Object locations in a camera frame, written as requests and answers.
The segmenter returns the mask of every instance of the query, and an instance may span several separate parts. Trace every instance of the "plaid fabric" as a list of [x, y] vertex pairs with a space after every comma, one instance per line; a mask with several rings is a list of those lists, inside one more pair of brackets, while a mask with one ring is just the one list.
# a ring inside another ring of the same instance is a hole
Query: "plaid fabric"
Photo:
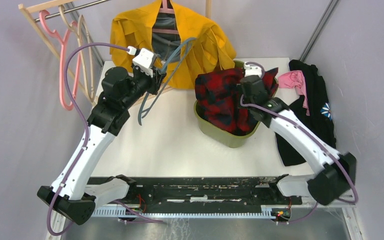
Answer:
[[[278, 89], [275, 76], [278, 69], [266, 71], [262, 80], [270, 96]], [[203, 109], [204, 120], [236, 136], [251, 132], [257, 121], [246, 108], [239, 108], [237, 84], [244, 77], [242, 68], [214, 71], [200, 74], [195, 80], [195, 95]]]

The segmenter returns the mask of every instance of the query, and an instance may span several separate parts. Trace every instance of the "clothing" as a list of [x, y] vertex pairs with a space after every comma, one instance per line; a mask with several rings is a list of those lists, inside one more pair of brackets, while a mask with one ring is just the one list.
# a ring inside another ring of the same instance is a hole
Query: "clothing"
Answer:
[[[315, 65], [307, 65], [299, 60], [289, 62], [291, 71], [302, 71], [305, 78], [305, 88], [308, 99], [308, 110], [303, 107], [305, 96], [301, 95], [298, 100], [289, 105], [296, 117], [309, 128], [317, 137], [329, 146], [336, 148], [334, 136], [334, 123], [329, 108], [328, 93], [325, 80], [318, 75]], [[276, 133], [277, 149], [285, 166], [305, 163], [304, 158], [283, 137]]]
[[[157, 0], [117, 15], [112, 21], [110, 43], [153, 50], [152, 28], [156, 23], [161, 3], [161, 0]], [[210, 73], [217, 69], [231, 69], [235, 66], [233, 59], [236, 52], [227, 36], [214, 21], [173, 1], [171, 5], [180, 41], [183, 42], [191, 37], [197, 39], [192, 43], [190, 52], [168, 83], [170, 86], [193, 89], [199, 74]], [[115, 48], [110, 48], [109, 52], [116, 66], [124, 67], [128, 71], [132, 69], [134, 56]], [[183, 56], [184, 52], [185, 49], [182, 49], [180, 55]], [[171, 75], [176, 65], [176, 62], [169, 63], [167, 76]], [[163, 66], [160, 59], [156, 60], [155, 66], [158, 68]]]
[[303, 72], [301, 70], [290, 71], [282, 74], [277, 80], [279, 82], [279, 88], [295, 88], [297, 94], [304, 95], [304, 103], [302, 104], [302, 107], [307, 109], [306, 115], [310, 116], [309, 104], [307, 100], [306, 79], [304, 78]]
[[[277, 73], [278, 69], [274, 68], [266, 71], [262, 78], [270, 96], [278, 88]], [[238, 84], [244, 75], [242, 68], [232, 68], [200, 74], [195, 81], [196, 99], [203, 110], [201, 117], [236, 136], [249, 134], [257, 124], [246, 108], [239, 108], [241, 95]]]

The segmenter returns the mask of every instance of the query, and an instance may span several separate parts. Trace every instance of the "white tabletop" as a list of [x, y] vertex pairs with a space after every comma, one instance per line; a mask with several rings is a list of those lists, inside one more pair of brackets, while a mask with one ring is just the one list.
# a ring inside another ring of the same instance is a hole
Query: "white tabletop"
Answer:
[[[289, 71], [289, 58], [241, 58], [258, 62], [266, 70]], [[105, 72], [114, 67], [106, 61]], [[102, 92], [101, 83], [97, 94]], [[298, 98], [294, 89], [278, 89], [276, 97], [286, 104]], [[154, 99], [147, 101], [149, 106]], [[204, 135], [194, 114], [194, 90], [173, 89], [160, 96], [139, 126], [140, 104], [107, 148], [92, 176], [123, 174], [129, 177], [258, 177], [312, 174], [307, 163], [285, 167], [279, 157], [275, 134], [260, 124], [245, 145], [229, 148]]]

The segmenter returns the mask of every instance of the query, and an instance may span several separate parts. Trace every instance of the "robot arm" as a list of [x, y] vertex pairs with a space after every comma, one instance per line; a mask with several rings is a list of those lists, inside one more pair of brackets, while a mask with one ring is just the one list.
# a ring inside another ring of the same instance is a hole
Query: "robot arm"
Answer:
[[328, 205], [350, 189], [344, 174], [335, 164], [339, 162], [352, 183], [356, 177], [356, 159], [341, 154], [310, 131], [294, 112], [279, 98], [269, 97], [264, 83], [257, 75], [247, 75], [240, 81], [243, 101], [252, 116], [281, 135], [308, 162], [313, 175], [281, 176], [277, 188], [285, 196], [312, 196], [318, 203]]
[[[51, 186], [42, 186], [37, 192], [37, 196], [50, 205], [61, 187], [53, 209], [78, 225], [85, 223], [96, 208], [127, 195], [132, 180], [123, 175], [100, 185], [87, 187], [87, 183], [102, 154], [130, 117], [129, 108], [146, 92], [157, 94], [166, 76], [154, 67], [155, 53], [145, 48], [140, 51], [133, 47], [129, 49], [128, 53], [136, 56], [132, 64], [133, 77], [123, 67], [113, 67], [105, 73], [103, 91], [87, 119], [90, 128], [87, 146], [83, 147], [84, 134], [58, 178]], [[62, 184], [63, 177], [82, 148], [83, 154], [66, 183]]]
[[[165, 77], [165, 74], [161, 74], [153, 67], [156, 59], [154, 53], [144, 48], [140, 51], [136, 51], [133, 47], [129, 49], [129, 53], [136, 56], [133, 59], [133, 77], [130, 77], [123, 67], [114, 67], [105, 73], [102, 81], [103, 92], [87, 119], [90, 127], [87, 146], [82, 147], [84, 140], [82, 139], [58, 178], [51, 186], [42, 186], [37, 192], [37, 196], [50, 205], [57, 189], [62, 187], [53, 209], [78, 225], [84, 224], [96, 208], [114, 200], [123, 199], [130, 186], [135, 184], [132, 179], [119, 175], [109, 178], [103, 184], [87, 186], [102, 154], [130, 117], [129, 108], [144, 93], [157, 94]], [[295, 124], [290, 124], [282, 117], [271, 116], [260, 109], [248, 107], [253, 117], [284, 137], [304, 157], [315, 173], [309, 176], [280, 176], [277, 188], [286, 197], [311, 195], [323, 205], [331, 203], [350, 186], [327, 153], [345, 166], [353, 182], [355, 158], [349, 153], [341, 155], [336, 149], [321, 141], [296, 118], [283, 101], [276, 97], [269, 98], [258, 74], [249, 73], [249, 71], [247, 73], [240, 83], [245, 103], [256, 104], [278, 113], [295, 121]], [[311, 137], [304, 134], [297, 126], [306, 129]], [[328, 152], [322, 151], [319, 144], [325, 146]], [[67, 182], [62, 185], [63, 177], [82, 148], [83, 154], [73, 167]]]

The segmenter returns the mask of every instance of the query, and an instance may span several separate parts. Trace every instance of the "yellow shirt on hanger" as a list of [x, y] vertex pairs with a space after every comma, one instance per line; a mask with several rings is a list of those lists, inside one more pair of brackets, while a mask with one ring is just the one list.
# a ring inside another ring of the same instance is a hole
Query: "yellow shirt on hanger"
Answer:
[[[133, 46], [146, 48], [152, 51], [152, 28], [156, 22], [157, 14], [162, 1], [156, 0], [146, 6], [118, 14], [111, 25], [110, 43], [119, 46]], [[173, 88], [194, 89], [195, 79], [199, 74], [210, 73], [216, 67], [222, 70], [235, 67], [233, 59], [236, 57], [235, 49], [229, 39], [214, 21], [208, 19], [187, 7], [171, 1], [179, 32], [180, 41], [196, 38], [192, 47], [168, 83]], [[132, 72], [132, 59], [134, 56], [126, 51], [110, 48], [112, 61], [116, 66], [126, 68]], [[173, 72], [178, 63], [168, 64], [167, 76]], [[159, 59], [155, 66], [163, 65]]]

